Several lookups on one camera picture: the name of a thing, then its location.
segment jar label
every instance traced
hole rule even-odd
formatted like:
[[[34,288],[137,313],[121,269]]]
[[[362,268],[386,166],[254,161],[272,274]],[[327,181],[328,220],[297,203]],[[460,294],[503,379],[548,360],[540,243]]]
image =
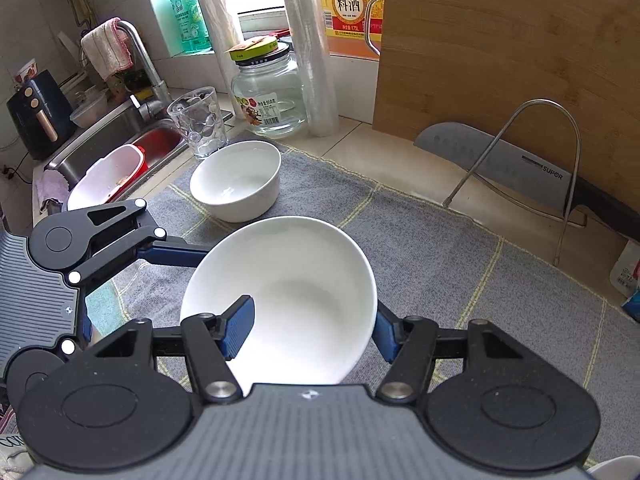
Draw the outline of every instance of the jar label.
[[[364,40],[364,13],[369,0],[321,0],[324,11],[324,26],[328,36]],[[371,39],[382,40],[382,17],[384,0],[376,2],[371,9]]]
[[[252,126],[273,126],[280,122],[278,95],[275,92],[256,97],[235,96],[244,118]]]

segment green bottle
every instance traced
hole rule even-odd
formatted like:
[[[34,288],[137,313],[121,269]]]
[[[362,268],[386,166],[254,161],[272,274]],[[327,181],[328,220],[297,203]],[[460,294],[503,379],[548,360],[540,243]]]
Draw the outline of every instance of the green bottle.
[[[170,0],[178,22],[180,40],[185,52],[211,48],[209,32],[202,18],[198,0]]]

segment black air fryer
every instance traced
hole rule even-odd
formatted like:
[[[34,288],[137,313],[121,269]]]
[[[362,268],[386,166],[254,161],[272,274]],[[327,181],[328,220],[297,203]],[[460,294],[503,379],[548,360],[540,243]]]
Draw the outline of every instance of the black air fryer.
[[[69,101],[48,70],[29,79],[6,104],[34,160],[44,160],[76,130]]]

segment pink dish cloth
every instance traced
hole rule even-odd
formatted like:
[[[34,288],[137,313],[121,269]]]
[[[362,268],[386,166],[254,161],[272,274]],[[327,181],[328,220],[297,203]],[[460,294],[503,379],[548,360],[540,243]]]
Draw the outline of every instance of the pink dish cloth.
[[[82,49],[100,77],[107,81],[116,72],[133,66],[125,40],[126,33],[116,28],[120,18],[111,18],[98,25],[84,38]]]
[[[38,193],[38,206],[40,211],[47,208],[47,202],[55,200],[60,205],[66,204],[71,194],[66,178],[57,171],[47,170],[34,182]]]

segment orange bottle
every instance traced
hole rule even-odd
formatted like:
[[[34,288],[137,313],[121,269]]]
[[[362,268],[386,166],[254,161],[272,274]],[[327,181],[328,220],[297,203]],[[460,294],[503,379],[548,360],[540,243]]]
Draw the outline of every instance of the orange bottle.
[[[364,16],[369,0],[321,0],[329,50],[332,54],[378,59],[364,40]],[[384,0],[371,13],[371,39],[380,48]]]

